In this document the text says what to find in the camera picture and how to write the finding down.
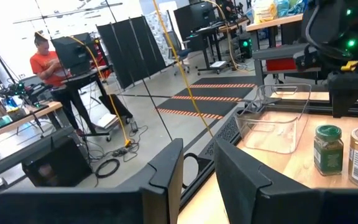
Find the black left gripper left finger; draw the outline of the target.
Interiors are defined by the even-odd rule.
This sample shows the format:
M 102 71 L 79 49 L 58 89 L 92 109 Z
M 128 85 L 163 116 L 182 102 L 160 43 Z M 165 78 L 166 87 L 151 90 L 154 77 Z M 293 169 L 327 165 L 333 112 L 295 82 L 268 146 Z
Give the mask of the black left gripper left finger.
M 0 223 L 176 223 L 183 140 L 165 146 L 114 188 L 40 187 L 0 193 Z

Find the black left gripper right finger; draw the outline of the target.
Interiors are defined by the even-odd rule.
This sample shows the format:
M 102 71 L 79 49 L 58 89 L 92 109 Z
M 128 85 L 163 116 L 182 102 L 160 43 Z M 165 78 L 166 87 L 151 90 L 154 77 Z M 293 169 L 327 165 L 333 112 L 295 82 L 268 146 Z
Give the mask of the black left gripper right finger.
M 230 223 L 358 224 L 358 189 L 311 189 L 223 139 L 214 166 Z

